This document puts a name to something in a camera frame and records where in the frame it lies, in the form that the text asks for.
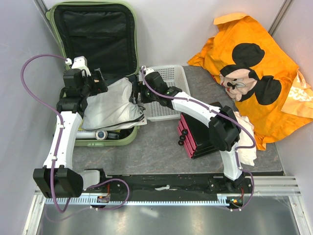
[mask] mickey mouse ear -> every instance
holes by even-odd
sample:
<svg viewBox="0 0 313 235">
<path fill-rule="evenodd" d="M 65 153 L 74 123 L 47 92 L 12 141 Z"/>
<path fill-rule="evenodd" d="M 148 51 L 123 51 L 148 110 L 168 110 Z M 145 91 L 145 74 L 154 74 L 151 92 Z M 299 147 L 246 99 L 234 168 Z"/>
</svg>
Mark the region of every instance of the mickey mouse ear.
<svg viewBox="0 0 313 235">
<path fill-rule="evenodd" d="M 265 55 L 259 45 L 255 43 L 241 43 L 235 46 L 232 53 L 236 65 L 252 67 L 259 64 Z"/>
</svg>

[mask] open suitcase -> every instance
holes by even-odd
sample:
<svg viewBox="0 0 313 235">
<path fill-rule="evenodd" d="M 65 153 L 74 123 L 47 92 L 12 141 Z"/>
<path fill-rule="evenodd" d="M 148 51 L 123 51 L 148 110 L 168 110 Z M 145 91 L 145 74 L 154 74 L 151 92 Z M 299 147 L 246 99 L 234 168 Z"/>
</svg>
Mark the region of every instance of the open suitcase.
<svg viewBox="0 0 313 235">
<path fill-rule="evenodd" d="M 108 85 L 125 76 L 137 80 L 135 15 L 130 6 L 118 2 L 62 2 L 46 12 L 46 17 L 62 56 L 85 56 L 90 72 L 100 68 Z M 135 139 L 138 129 L 130 129 L 121 140 L 76 140 L 75 146 L 126 145 Z"/>
</svg>

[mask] white wall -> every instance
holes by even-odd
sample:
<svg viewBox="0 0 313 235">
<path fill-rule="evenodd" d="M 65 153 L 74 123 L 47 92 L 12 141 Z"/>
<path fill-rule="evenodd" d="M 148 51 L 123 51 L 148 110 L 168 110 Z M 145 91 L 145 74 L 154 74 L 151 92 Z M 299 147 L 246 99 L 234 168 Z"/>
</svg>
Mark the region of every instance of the white wall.
<svg viewBox="0 0 313 235">
<path fill-rule="evenodd" d="M 32 0 L 0 3 L 0 234 L 20 235 L 35 190 L 32 173 L 48 154 L 56 119 L 26 93 L 20 71 L 30 57 L 59 50 Z M 63 83 L 56 60 L 33 61 L 25 76 L 34 94 L 53 106 Z"/>
<path fill-rule="evenodd" d="M 297 0 L 291 5 L 274 39 L 299 66 L 306 81 L 313 86 L 313 3 Z M 313 225 L 313 123 L 277 143 L 286 172 L 294 175 Z"/>
<path fill-rule="evenodd" d="M 62 0 L 45 0 L 51 8 Z M 186 65 L 217 33 L 215 17 L 245 12 L 269 29 L 283 0 L 125 0 L 137 15 L 141 65 Z"/>
</svg>

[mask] basket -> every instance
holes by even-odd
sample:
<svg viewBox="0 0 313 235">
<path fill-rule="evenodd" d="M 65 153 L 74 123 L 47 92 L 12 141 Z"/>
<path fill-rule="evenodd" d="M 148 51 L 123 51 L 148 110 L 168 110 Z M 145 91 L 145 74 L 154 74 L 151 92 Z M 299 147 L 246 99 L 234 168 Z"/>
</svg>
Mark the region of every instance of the basket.
<svg viewBox="0 0 313 235">
<path fill-rule="evenodd" d="M 184 69 L 180 65 L 164 65 L 150 67 L 158 71 L 166 84 L 171 87 L 175 86 L 182 89 L 190 95 L 186 75 Z M 152 102 L 144 105 L 145 117 L 150 121 L 164 121 L 171 119 L 179 119 L 180 112 L 161 106 L 158 102 Z"/>
</svg>

